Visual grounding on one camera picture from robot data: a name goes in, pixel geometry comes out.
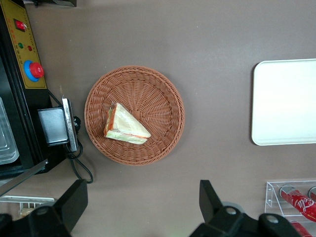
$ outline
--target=acrylic display stand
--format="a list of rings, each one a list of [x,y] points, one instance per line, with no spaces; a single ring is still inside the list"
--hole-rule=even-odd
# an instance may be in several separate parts
[[[306,219],[298,210],[280,196],[280,188],[286,184],[290,184],[296,187],[302,194],[308,195],[308,191],[316,186],[316,180],[267,182],[265,213],[275,213],[285,217],[289,221],[297,221],[301,223],[311,235],[316,237],[316,222]]]
[[[37,208],[40,205],[50,205],[55,203],[52,197],[24,197],[24,196],[2,196],[0,197],[0,213],[8,213],[13,220],[21,218],[24,208]]]

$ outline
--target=white tray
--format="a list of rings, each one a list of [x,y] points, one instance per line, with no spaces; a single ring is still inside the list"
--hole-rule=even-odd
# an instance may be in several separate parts
[[[316,59],[256,66],[252,140],[259,146],[316,143]]]

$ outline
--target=wicker basket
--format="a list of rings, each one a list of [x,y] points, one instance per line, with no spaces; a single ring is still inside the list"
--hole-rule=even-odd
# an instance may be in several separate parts
[[[106,111],[121,103],[151,133],[143,145],[105,138]],[[93,144],[108,158],[128,165],[145,165],[165,157],[184,128],[184,107],[175,86],[146,67],[125,66],[102,76],[91,89],[84,110]]]

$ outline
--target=yellow control panel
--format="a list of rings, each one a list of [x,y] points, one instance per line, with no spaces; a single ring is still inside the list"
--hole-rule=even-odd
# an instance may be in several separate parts
[[[0,0],[15,55],[26,89],[46,89],[33,33],[25,8],[11,0]]]

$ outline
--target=red switch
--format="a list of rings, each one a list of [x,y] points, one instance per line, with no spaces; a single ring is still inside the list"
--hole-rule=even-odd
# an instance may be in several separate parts
[[[44,76],[44,69],[39,63],[31,63],[30,71],[35,78],[41,78]]]
[[[14,24],[15,24],[15,28],[17,28],[20,31],[25,32],[25,26],[24,26],[24,23],[22,21],[18,21],[16,19],[14,19]]]

